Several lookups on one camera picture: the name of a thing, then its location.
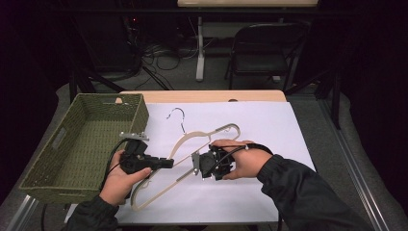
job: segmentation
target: person's left hand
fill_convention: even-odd
[[[112,157],[111,169],[115,167],[120,160],[124,150],[117,151]],[[152,169],[144,168],[133,174],[126,174],[120,166],[116,166],[108,175],[105,185],[99,196],[114,206],[121,204],[126,195],[132,190],[133,185],[146,178]]]

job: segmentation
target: hand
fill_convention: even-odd
[[[120,155],[123,152],[124,150],[117,151],[112,157],[111,169],[112,167],[115,168],[109,173],[105,185],[99,194],[103,200],[114,206],[121,204],[129,191],[132,190],[133,185],[146,178],[152,171],[150,167],[147,167],[133,174],[126,174],[120,166],[117,166]]]
[[[235,146],[246,145],[253,141],[217,140],[214,146],[222,147],[227,152],[234,150]],[[272,157],[266,151],[257,148],[243,149],[232,154],[236,167],[229,174],[222,177],[223,180],[235,180],[242,177],[256,177],[262,166]]]

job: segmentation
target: person's right hand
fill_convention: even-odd
[[[253,143],[253,141],[232,141],[232,140],[217,140],[211,145],[222,147],[227,152],[230,152],[240,145]],[[235,180],[238,178],[256,177],[262,166],[272,157],[266,151],[257,148],[248,150],[240,150],[232,154],[235,159],[236,167],[229,174],[222,177],[223,180]]]

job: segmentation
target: dark background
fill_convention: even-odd
[[[175,1],[167,3],[169,6],[162,7],[174,7]],[[408,9],[399,1],[368,0],[322,0],[320,8],[354,11],[376,4],[381,6],[380,11],[375,12],[372,21],[361,28],[361,39],[341,69],[342,92],[350,99],[350,112],[362,145],[387,189],[407,214],[408,187],[404,178],[408,175],[408,153],[405,148],[408,141],[408,97],[405,93],[408,84]],[[36,2],[2,1],[0,9],[3,114],[0,123],[0,200],[3,201],[37,148],[58,104],[55,91],[68,82],[72,66],[64,52],[66,44],[60,43],[60,35],[56,35],[52,29],[57,19],[41,13]],[[173,29],[177,27],[176,20],[169,20],[165,16],[148,19],[145,20],[146,28],[150,29],[152,37],[168,34],[168,44],[177,44],[173,34]],[[116,22],[109,23],[111,26],[119,24],[117,18],[113,20]],[[330,66],[336,55],[342,52],[343,42],[353,26],[355,21],[352,20],[315,20],[294,81],[301,83]],[[78,30],[72,25],[65,28],[71,42],[69,46],[73,47],[82,65],[96,69],[95,60],[85,48],[88,41],[83,40]],[[121,34],[119,38],[112,38],[117,41],[112,45],[120,47],[117,51],[126,52],[129,48],[122,43],[126,42],[121,40],[125,36]],[[130,68],[137,68],[133,65],[133,58],[129,56],[127,64],[130,64]]]

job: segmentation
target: white tabletop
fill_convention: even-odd
[[[183,135],[183,109],[186,132],[211,132],[228,123],[241,128],[239,140],[253,140],[268,146],[272,152],[299,161],[313,168],[308,149],[288,102],[230,103],[164,103],[147,104],[150,113],[146,135],[150,137],[146,154],[167,157],[173,145]],[[235,131],[219,133],[213,139],[231,138]],[[203,144],[193,140],[176,153],[175,161],[191,154]],[[205,147],[201,153],[208,151]],[[171,184],[192,168],[191,158],[173,169],[161,169],[147,189],[140,191],[140,202]],[[255,178],[235,181],[202,181],[200,174],[191,175],[141,211],[133,211],[130,201],[120,207],[116,217],[120,224],[225,224],[277,221],[273,201],[261,193],[262,184]],[[68,216],[75,206],[71,206]]]
[[[178,0],[179,7],[315,7],[319,0]]]

